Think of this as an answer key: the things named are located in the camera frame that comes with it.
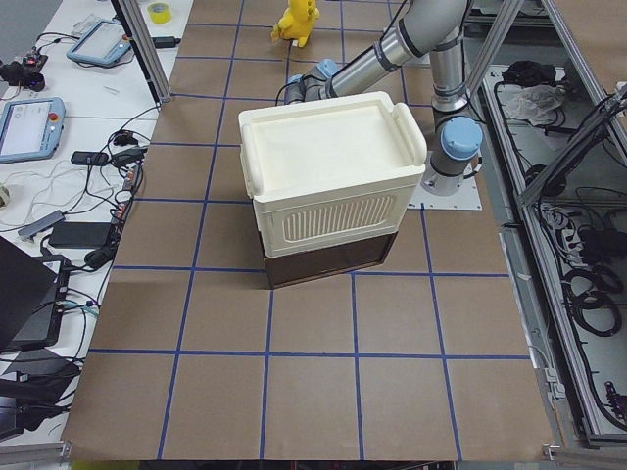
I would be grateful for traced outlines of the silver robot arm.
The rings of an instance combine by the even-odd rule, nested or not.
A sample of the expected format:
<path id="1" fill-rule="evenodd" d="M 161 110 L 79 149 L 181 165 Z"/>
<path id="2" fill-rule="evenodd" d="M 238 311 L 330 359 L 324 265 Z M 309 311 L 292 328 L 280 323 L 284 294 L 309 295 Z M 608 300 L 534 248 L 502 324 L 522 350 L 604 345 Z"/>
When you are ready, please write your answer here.
<path id="1" fill-rule="evenodd" d="M 477 171 L 466 169 L 476 157 L 483 131 L 468 113 L 462 26 L 469 1 L 411 1 L 369 48 L 344 67 L 323 60 L 288 81 L 284 102 L 302 103 L 363 93 L 410 60 L 429 57 L 432 110 L 438 146 L 428 158 L 422 188 L 452 196 Z"/>

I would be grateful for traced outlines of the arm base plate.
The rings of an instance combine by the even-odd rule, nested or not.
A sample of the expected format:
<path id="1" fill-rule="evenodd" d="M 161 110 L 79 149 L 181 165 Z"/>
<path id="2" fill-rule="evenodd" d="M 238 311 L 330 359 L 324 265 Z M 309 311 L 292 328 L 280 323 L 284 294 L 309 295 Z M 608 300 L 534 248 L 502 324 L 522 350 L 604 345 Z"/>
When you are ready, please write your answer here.
<path id="1" fill-rule="evenodd" d="M 472 211 L 483 209 L 476 178 L 465 179 L 472 171 L 471 164 L 460 176 L 447 177 L 436 172 L 430 164 L 416 186 L 410 201 L 409 210 L 428 211 Z"/>
<path id="2" fill-rule="evenodd" d="M 425 54 L 419 57 L 409 55 L 403 61 L 402 67 L 430 68 L 431 67 L 430 56 L 428 54 Z"/>

